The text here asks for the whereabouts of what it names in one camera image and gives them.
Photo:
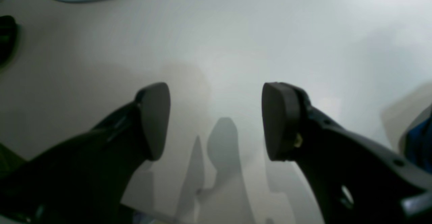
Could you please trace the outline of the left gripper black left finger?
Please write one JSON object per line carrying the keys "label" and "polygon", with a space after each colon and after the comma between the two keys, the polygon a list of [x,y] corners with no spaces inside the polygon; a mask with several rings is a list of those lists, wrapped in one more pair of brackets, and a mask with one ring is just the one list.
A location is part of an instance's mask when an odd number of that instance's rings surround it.
{"label": "left gripper black left finger", "polygon": [[91,130],[1,179],[1,216],[25,224],[112,224],[135,171],[161,158],[171,96],[167,83],[140,89]]}

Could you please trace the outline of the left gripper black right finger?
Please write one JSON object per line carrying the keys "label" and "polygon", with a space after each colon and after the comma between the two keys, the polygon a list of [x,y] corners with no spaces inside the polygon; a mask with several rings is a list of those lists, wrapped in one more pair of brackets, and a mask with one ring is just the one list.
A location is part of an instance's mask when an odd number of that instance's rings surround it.
{"label": "left gripper black right finger", "polygon": [[344,129],[303,89],[265,83],[262,118],[268,157],[298,165],[326,224],[431,223],[431,174]]}

